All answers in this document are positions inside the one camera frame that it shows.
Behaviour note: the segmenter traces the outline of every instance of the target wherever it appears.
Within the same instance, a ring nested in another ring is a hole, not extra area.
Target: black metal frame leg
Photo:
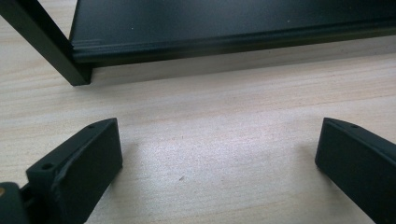
[[[37,0],[2,0],[0,14],[73,86],[91,82],[92,68],[73,60],[73,47]]]

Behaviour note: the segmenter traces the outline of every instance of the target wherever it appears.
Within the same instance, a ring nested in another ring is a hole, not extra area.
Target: screw hole
[[[46,163],[44,164],[41,169],[43,170],[49,170],[50,168],[52,168],[53,164],[52,163]]]
[[[3,196],[4,193],[6,193],[6,190],[4,188],[0,188],[0,197]]]

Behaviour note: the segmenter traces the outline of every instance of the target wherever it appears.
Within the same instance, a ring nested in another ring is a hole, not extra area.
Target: wooden table surface
[[[68,35],[76,0],[41,1]],[[318,171],[324,117],[396,142],[396,36],[94,70],[71,87],[0,18],[0,181],[118,118],[87,223],[373,223]]]

